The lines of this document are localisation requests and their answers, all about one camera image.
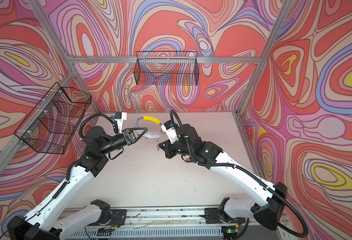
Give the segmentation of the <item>grey keyring with yellow grip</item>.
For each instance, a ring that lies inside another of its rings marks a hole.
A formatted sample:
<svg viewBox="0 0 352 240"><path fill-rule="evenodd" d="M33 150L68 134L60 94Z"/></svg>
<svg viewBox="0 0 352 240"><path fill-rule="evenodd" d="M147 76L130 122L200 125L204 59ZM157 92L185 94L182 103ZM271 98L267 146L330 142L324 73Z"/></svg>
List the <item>grey keyring with yellow grip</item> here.
<svg viewBox="0 0 352 240"><path fill-rule="evenodd" d="M150 122L153 122L153 123L156 123L157 125L160 126L160 130L158 132L149 132L148 130L144 130L140 125L140 121L143 120L143 121L150 121ZM138 118L134 124L134 128L135 129L138 129L137 132L144 138L147 138L147 139L158 139L163 131L162 131L162 128L161 128L161 121L158 120L157 118L154 118L154 117L151 117L151 116L143 116L141 118Z"/></svg>

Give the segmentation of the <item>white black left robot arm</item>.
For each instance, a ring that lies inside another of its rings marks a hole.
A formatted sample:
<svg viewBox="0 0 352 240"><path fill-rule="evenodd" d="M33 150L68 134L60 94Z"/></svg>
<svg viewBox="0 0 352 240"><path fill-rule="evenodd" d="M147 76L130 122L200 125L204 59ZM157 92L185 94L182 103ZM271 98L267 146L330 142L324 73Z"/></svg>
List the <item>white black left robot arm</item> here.
<svg viewBox="0 0 352 240"><path fill-rule="evenodd" d="M86 143L83 155L68 167L65 179L25 216L15 216L7 224L12 240L65 240L89 224L106 224L111 219L110 205L94 200L84 209L59 219L69 203L101 172L111 160L110 153L123 151L136 143L147 128L128 128L115 136L103 127L89 129L82 140Z"/></svg>

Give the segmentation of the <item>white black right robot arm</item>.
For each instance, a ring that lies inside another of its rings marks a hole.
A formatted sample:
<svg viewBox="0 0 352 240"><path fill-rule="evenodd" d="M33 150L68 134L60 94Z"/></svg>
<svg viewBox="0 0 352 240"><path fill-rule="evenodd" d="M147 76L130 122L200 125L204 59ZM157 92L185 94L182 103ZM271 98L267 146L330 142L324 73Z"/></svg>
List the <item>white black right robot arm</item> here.
<svg viewBox="0 0 352 240"><path fill-rule="evenodd" d="M248 201L223 199L219 211L223 222L229 218L254 218L261 226L276 230L286 206L288 188L282 184L273 184L239 165L218 145L202 141L194 127L184 124L179 127L171 121L161 126L168 140L159 144L166 158L176 155L195 155L188 163L203 162L204 166L226 177L240 187L250 199Z"/></svg>

